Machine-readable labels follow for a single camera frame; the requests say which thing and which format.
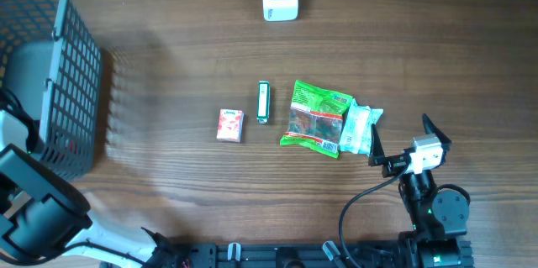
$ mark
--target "white and blue packet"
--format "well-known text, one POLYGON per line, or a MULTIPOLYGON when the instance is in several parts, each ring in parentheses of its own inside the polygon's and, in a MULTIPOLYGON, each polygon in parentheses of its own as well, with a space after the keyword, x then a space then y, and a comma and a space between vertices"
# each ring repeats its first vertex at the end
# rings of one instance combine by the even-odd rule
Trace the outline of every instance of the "white and blue packet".
POLYGON ((370 155, 372 124, 377 123, 382 114, 382 108, 359 106, 353 99, 340 136, 340 150, 370 155))

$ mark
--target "gray basket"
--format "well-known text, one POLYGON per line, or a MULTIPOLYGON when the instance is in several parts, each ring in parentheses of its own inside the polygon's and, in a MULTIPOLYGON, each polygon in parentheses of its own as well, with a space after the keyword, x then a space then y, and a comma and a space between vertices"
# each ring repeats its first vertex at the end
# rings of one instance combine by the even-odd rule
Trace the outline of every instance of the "gray basket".
POLYGON ((71 0, 0 0, 0 86, 40 119, 32 156, 67 180, 92 167, 102 73, 71 0))

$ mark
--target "plastic basket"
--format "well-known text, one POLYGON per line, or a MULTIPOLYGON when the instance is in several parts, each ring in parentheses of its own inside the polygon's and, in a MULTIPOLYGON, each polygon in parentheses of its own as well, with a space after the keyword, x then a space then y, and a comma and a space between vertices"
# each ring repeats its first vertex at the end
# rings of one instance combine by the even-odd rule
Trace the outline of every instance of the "plastic basket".
POLYGON ((32 156, 67 180, 92 167, 102 72, 71 0, 0 0, 0 85, 40 120, 32 156))

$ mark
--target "basket bottom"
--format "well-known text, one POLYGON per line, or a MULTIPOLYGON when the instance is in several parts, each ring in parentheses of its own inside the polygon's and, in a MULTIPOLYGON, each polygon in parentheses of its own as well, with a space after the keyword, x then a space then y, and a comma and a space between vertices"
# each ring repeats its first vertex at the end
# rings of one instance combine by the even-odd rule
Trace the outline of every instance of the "basket bottom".
POLYGON ((50 74, 54 41, 30 41, 9 57, 3 86, 9 88, 35 120, 41 119, 45 80, 50 74))

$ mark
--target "wood grain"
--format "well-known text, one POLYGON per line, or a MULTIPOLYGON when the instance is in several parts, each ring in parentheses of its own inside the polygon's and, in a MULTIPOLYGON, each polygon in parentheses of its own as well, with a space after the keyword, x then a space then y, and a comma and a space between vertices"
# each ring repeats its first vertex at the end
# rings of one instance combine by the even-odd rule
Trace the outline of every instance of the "wood grain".
MULTIPOLYGON (((435 180, 472 195, 477 267, 538 265, 536 0, 300 0, 277 24, 261 0, 73 1, 107 61, 96 166, 75 182, 99 212, 199 242, 337 239, 345 202, 382 178, 365 156, 278 145, 300 79, 384 108, 388 154, 428 113, 454 142, 435 180), (221 108, 247 113, 241 144, 215 139, 221 108)), ((345 222, 350 241, 410 228, 395 185, 345 222)), ((97 263, 74 259, 47 266, 97 263)))

